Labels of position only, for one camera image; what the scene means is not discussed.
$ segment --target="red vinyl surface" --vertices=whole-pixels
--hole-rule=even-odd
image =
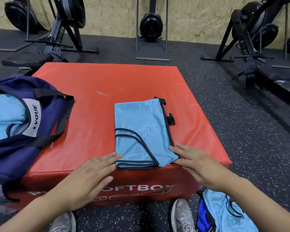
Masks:
[[[64,134],[41,152],[23,177],[26,191],[11,195],[23,199],[20,207],[33,195],[56,186],[83,162],[115,150],[115,103],[164,98],[166,113],[172,113],[176,121],[170,126],[174,142],[199,148],[225,167],[231,165],[177,67],[46,63],[34,76],[73,95],[75,104]],[[190,197],[200,188],[176,164],[149,170],[116,170],[112,176],[113,182],[98,195],[94,205]]]

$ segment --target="person's left hand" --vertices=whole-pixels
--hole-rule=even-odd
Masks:
[[[99,194],[112,180],[108,176],[116,168],[114,162],[122,158],[122,154],[113,152],[106,156],[93,158],[83,163],[63,179],[56,187],[43,197],[58,205],[60,211],[67,212],[79,209]]]

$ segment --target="folded light blue vest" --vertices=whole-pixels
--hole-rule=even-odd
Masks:
[[[25,121],[24,105],[12,95],[0,94],[0,140],[17,134]]]
[[[175,124],[170,113],[166,116],[164,99],[115,104],[116,153],[123,158],[116,162],[119,169],[149,169],[164,167],[178,159],[169,150],[174,146],[169,125]]]
[[[215,220],[217,231],[258,232],[252,220],[228,195],[206,189],[203,199]]]

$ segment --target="wooden wall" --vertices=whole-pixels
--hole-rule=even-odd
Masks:
[[[0,28],[14,29],[4,13],[6,1],[0,0]],[[250,1],[254,0],[169,0],[169,40],[220,44],[232,11]],[[84,3],[87,22],[82,34],[135,37],[136,0],[84,0]],[[31,4],[40,23],[50,28],[53,16],[48,1],[31,0]],[[139,0],[139,20],[148,9],[149,0]],[[156,9],[165,23],[166,0],[157,0]],[[284,22],[283,8],[274,21],[280,30],[270,48],[282,48]]]

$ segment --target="rowing machine flywheel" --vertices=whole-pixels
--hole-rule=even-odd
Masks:
[[[275,38],[277,37],[278,34],[278,26],[272,23],[266,24],[262,28],[262,44],[261,47],[265,48],[269,44],[271,44]],[[251,39],[252,43],[254,45],[254,48],[259,50],[260,49],[260,30],[253,36]]]
[[[254,13],[257,9],[260,8],[262,3],[258,1],[252,1],[249,2],[247,5],[245,5],[242,9],[241,12],[244,16],[242,19],[243,24],[248,23],[248,21],[251,18],[252,13]],[[255,19],[254,22],[251,24],[251,27],[248,29],[250,35],[254,35],[257,31],[259,31],[260,27],[262,26],[263,21],[265,20],[266,17],[266,11],[264,11],[259,18]],[[232,28],[232,37],[236,37],[235,29]]]
[[[60,15],[71,27],[84,28],[86,12],[83,0],[59,0]]]
[[[5,3],[4,11],[9,21],[19,30],[27,30],[27,6],[18,1],[9,1]],[[35,34],[43,30],[35,14],[30,10],[29,13],[29,33]]]
[[[148,13],[144,15],[140,23],[141,36],[148,42],[157,40],[163,30],[163,22],[160,15]]]

